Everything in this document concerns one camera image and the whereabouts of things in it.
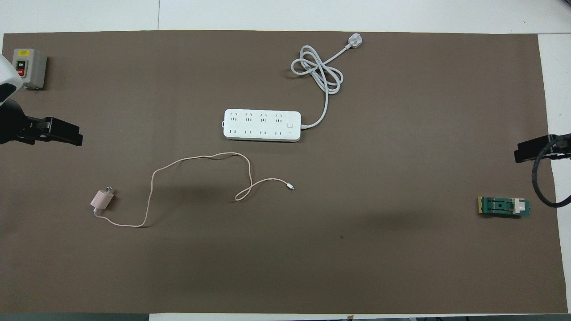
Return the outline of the brown table mat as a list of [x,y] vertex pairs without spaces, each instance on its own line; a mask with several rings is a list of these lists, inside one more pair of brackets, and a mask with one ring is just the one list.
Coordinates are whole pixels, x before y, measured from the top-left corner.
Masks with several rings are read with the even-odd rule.
[[4,35],[49,58],[14,99],[84,140],[0,145],[0,313],[566,313],[557,212],[513,157],[548,132],[536,35],[366,33],[298,142],[224,136],[227,108],[314,122],[291,62],[349,36]]

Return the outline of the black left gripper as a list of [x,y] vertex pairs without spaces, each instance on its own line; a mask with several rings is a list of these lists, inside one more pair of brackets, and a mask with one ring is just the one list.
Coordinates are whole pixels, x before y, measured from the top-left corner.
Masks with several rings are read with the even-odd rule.
[[83,145],[80,127],[54,117],[44,119],[27,117],[20,105],[13,99],[7,99],[0,105],[0,144],[18,141],[18,135],[26,128],[26,143],[34,145],[36,141],[57,141],[74,146]]

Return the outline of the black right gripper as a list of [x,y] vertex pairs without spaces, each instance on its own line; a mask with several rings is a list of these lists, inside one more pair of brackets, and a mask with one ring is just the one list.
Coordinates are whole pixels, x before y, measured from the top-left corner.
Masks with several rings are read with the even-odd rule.
[[551,160],[571,159],[571,134],[564,134],[562,136],[541,136],[520,142],[514,150],[515,162],[521,163],[536,159],[550,141],[552,142]]

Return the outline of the white power strip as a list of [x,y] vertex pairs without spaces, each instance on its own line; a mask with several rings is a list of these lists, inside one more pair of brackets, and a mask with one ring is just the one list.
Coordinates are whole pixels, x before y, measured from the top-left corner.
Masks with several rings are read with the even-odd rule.
[[222,128],[229,140],[297,142],[301,138],[301,120],[297,111],[228,108]]

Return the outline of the green knife switch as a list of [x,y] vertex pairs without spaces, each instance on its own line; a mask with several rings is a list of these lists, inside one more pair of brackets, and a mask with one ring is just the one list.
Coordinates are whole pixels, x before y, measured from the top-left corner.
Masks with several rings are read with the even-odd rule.
[[500,217],[528,217],[530,202],[523,198],[478,197],[478,213]]

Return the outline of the pink charger adapter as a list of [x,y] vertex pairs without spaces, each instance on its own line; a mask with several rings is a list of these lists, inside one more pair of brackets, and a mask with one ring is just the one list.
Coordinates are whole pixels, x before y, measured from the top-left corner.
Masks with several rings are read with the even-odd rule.
[[106,189],[98,190],[90,203],[92,212],[97,213],[100,210],[105,210],[113,197],[113,187],[108,186]]

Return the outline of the grey push-button switch box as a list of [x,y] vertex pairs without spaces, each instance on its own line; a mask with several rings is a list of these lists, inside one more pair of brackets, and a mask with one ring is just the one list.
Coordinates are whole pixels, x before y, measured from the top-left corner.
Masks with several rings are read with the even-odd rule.
[[23,87],[31,90],[44,88],[47,57],[37,49],[15,49],[12,65],[16,69]]

